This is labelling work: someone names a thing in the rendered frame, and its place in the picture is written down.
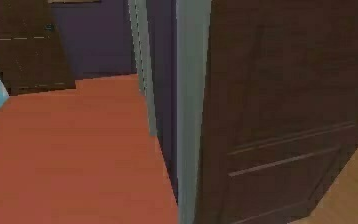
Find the dark brown wooden cupboard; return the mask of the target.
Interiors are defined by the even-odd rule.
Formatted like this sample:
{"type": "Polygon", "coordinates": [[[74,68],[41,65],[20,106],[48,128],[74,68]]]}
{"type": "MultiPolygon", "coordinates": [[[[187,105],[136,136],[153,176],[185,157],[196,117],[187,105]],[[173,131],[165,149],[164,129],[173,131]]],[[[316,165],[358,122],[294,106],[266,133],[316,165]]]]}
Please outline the dark brown wooden cupboard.
{"type": "Polygon", "coordinates": [[[0,0],[0,78],[13,96],[75,87],[47,0],[0,0]]]}

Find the dark brown room door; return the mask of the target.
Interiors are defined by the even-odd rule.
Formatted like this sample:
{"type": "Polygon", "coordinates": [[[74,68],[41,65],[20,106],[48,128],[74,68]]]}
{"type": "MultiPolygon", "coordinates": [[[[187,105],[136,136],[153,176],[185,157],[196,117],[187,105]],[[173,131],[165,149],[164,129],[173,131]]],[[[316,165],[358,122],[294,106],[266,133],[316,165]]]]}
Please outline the dark brown room door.
{"type": "Polygon", "coordinates": [[[358,148],[358,0],[212,0],[194,224],[307,217],[358,148]]]}

